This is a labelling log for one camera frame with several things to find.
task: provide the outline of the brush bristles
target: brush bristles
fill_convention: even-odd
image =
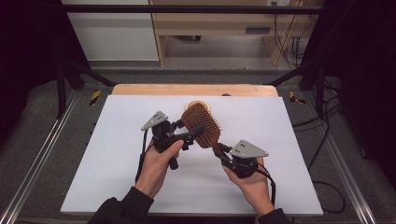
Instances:
[[[181,120],[190,132],[200,126],[205,127],[204,133],[195,138],[200,147],[207,148],[218,144],[220,127],[202,104],[190,106],[184,111]]]

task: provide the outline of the white table surface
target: white table surface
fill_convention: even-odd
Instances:
[[[61,212],[91,215],[106,199],[121,200],[134,185],[143,142],[140,128],[158,110],[171,122],[180,119],[185,105],[195,100],[210,104],[222,129],[221,143],[233,147],[245,139],[269,152],[264,162],[276,182],[276,207],[290,216],[323,214],[282,98],[146,95],[107,97]],[[168,171],[151,215],[255,215],[211,148],[195,143],[180,152],[178,163],[177,170]]]

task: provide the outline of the human hand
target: human hand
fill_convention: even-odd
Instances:
[[[261,165],[264,164],[262,157],[257,158],[257,162]],[[231,169],[225,166],[223,166],[223,168],[230,180],[242,190],[245,199],[254,208],[257,215],[261,217],[274,211],[275,208],[271,203],[268,193],[266,176],[255,172],[251,177],[240,179]]]
[[[146,152],[142,173],[134,187],[150,198],[154,198],[163,186],[169,160],[178,156],[183,144],[183,140],[178,140],[163,153],[157,152],[155,146],[149,148]]]

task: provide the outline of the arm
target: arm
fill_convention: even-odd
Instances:
[[[262,158],[258,158],[257,162],[263,165]],[[224,167],[224,171],[230,180],[242,190],[245,199],[259,216],[259,222],[261,224],[290,224],[283,210],[275,210],[274,206],[271,204],[268,193],[267,177],[256,172],[251,177],[239,179],[229,168]]]
[[[142,173],[135,186],[120,202],[116,198],[106,200],[88,223],[149,223],[147,215],[154,203],[154,196],[163,186],[168,162],[177,156],[182,146],[183,141],[177,141],[163,153],[151,147],[146,153]]]

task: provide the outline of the wooden table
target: wooden table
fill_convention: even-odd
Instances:
[[[276,88],[263,85],[119,84],[112,95],[222,95],[273,96]]]

